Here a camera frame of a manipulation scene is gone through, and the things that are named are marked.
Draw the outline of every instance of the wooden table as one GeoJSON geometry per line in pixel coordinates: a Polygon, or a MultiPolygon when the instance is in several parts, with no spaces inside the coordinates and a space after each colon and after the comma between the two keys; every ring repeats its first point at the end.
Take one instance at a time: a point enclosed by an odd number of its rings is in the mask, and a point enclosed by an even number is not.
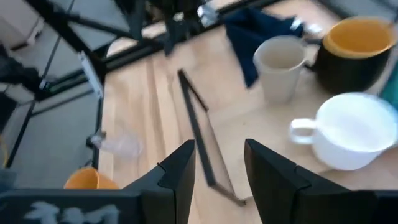
{"type": "MultiPolygon", "coordinates": [[[[230,2],[217,1],[218,7],[230,2]]],[[[280,16],[298,15],[304,21],[316,22],[328,30],[338,18],[309,0],[286,0],[264,9],[280,16]]],[[[147,35],[162,32],[158,24],[147,29],[147,35]]],[[[130,40],[115,42],[109,54],[134,44],[130,40]]],[[[113,71],[107,76],[103,108],[103,129],[112,136],[127,126],[144,145],[138,166],[123,158],[101,152],[99,171],[111,177],[120,187],[145,174],[187,139],[193,139],[192,129],[181,94],[177,70],[183,68],[210,110],[221,110],[237,99],[247,96],[238,62],[225,34],[224,27],[208,31],[177,46],[173,55],[163,52],[113,71]]],[[[377,92],[382,78],[370,91],[377,92]]],[[[209,148],[217,143],[204,111],[198,111],[202,135],[209,148]]],[[[329,171],[322,176],[350,189],[397,189],[398,152],[391,149],[373,163],[355,172],[329,171]]],[[[223,161],[219,164],[220,178],[226,177],[223,161]]],[[[195,189],[189,223],[261,223],[253,200],[239,207],[207,186],[200,157],[197,156],[195,189]]]]}

